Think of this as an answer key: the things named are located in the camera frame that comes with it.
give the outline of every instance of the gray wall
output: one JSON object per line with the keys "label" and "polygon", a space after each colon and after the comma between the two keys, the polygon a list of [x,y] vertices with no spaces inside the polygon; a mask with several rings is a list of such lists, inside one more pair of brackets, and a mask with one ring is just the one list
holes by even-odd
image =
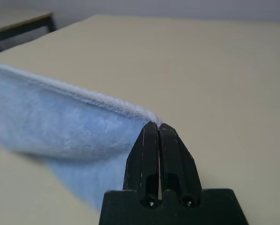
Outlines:
{"label": "gray wall", "polygon": [[[280,21],[280,0],[0,0],[0,7],[53,11],[58,28],[95,14]],[[33,31],[0,43],[3,49],[35,39]]]}

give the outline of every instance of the light blue towel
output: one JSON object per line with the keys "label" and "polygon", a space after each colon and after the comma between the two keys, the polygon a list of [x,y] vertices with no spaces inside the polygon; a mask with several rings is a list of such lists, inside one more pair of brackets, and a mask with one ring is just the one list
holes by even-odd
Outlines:
{"label": "light blue towel", "polygon": [[0,144],[39,155],[77,196],[101,208],[122,189],[142,127],[160,118],[139,106],[0,64]]}

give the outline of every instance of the microfiber cloth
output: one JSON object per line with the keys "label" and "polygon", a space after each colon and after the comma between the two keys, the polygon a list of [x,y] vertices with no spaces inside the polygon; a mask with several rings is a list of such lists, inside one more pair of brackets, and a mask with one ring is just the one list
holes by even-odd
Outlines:
{"label": "microfiber cloth", "polygon": [[126,159],[149,110],[0,64],[0,144],[34,154],[80,199],[100,209],[121,190]]}

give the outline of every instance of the screw hole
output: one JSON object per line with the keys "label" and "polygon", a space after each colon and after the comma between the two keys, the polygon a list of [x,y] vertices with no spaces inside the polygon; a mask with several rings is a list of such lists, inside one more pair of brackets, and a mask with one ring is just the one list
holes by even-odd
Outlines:
{"label": "screw hole", "polygon": [[198,201],[191,195],[183,196],[181,202],[185,207],[194,208],[198,206]]}
{"label": "screw hole", "polygon": [[142,204],[146,208],[154,209],[159,206],[159,200],[154,195],[147,195],[144,197]]}

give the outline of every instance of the beige table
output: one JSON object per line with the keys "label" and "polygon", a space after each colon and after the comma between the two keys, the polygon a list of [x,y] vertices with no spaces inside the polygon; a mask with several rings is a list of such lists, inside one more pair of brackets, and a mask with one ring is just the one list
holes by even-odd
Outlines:
{"label": "beige table", "polygon": [[[280,24],[94,16],[2,52],[0,62],[154,111],[191,151],[203,188],[234,189],[251,225],[280,225]],[[0,171],[37,167],[33,177],[52,179],[12,160],[0,158]],[[12,176],[1,175],[6,184]],[[31,194],[22,197],[38,198],[29,182],[18,184]]]}
{"label": "beige table", "polygon": [[56,30],[51,12],[34,9],[0,9],[0,41],[47,26]]}

